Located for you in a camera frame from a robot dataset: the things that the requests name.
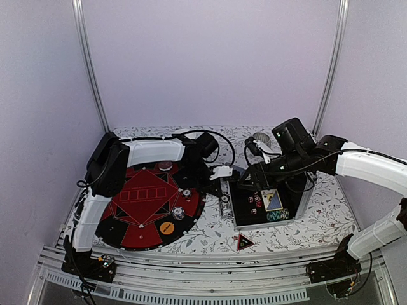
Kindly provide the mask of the red black 100 chip stack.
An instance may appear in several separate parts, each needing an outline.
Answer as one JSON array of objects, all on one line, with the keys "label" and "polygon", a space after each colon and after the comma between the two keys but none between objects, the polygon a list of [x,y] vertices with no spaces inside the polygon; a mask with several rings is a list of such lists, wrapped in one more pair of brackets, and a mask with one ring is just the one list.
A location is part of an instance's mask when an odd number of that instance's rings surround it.
[{"label": "red black 100 chip stack", "polygon": [[192,191],[190,189],[184,189],[182,190],[181,195],[184,199],[189,200],[192,197]]}]

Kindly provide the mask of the orange big blind button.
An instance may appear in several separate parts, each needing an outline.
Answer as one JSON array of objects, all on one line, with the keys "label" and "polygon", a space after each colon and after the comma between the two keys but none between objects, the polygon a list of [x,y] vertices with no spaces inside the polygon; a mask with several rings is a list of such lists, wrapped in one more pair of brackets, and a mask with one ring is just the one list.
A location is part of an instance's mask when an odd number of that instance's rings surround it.
[{"label": "orange big blind button", "polygon": [[164,235],[170,235],[174,232],[175,225],[173,222],[163,222],[160,225],[160,232]]}]

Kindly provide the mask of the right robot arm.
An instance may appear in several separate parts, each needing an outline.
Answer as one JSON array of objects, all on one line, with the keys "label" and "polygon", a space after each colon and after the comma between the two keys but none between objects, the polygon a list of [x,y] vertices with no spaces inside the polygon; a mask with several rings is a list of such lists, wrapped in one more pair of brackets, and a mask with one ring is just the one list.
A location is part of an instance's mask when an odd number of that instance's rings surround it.
[{"label": "right robot arm", "polygon": [[315,141],[298,118],[291,118],[272,130],[280,153],[272,153],[254,137],[245,140],[245,153],[261,156],[262,162],[249,163],[242,179],[248,189],[275,189],[289,179],[308,172],[352,177],[375,184],[402,196],[386,216],[343,239],[329,272],[342,277],[354,261],[406,236],[406,161],[361,147],[345,138],[326,135]]}]

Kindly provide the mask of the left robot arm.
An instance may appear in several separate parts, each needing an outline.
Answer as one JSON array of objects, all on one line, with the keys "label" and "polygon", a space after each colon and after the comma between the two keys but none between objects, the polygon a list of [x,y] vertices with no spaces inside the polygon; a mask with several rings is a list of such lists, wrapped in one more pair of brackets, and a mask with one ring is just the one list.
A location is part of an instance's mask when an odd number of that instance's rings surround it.
[{"label": "left robot arm", "polygon": [[84,254],[92,249],[93,237],[108,203],[125,184],[127,169],[152,162],[182,161],[192,170],[205,190],[213,180],[230,177],[230,165],[209,168],[205,159],[216,150],[215,136],[210,130],[176,130],[169,137],[120,138],[105,134],[86,166],[87,173],[77,182],[82,189],[64,236],[76,252],[69,263],[81,276],[94,269],[92,258]]}]

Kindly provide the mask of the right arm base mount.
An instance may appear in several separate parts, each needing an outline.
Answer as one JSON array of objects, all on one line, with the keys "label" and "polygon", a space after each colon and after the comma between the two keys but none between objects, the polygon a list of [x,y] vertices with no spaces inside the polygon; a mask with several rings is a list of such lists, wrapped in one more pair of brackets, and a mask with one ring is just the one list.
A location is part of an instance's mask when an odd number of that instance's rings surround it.
[{"label": "right arm base mount", "polygon": [[335,254],[333,258],[324,261],[314,260],[305,267],[311,283],[334,280],[344,276],[360,273],[362,267],[358,260],[349,254]]}]

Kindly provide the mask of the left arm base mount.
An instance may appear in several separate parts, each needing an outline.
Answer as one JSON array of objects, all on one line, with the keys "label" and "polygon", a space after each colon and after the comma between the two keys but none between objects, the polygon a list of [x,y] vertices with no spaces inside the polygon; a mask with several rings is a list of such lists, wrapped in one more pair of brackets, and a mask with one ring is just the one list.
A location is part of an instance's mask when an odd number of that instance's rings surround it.
[{"label": "left arm base mount", "polygon": [[117,263],[108,262],[105,258],[92,258],[90,252],[66,254],[61,270],[72,275],[81,275],[91,279],[112,283],[116,275]]}]

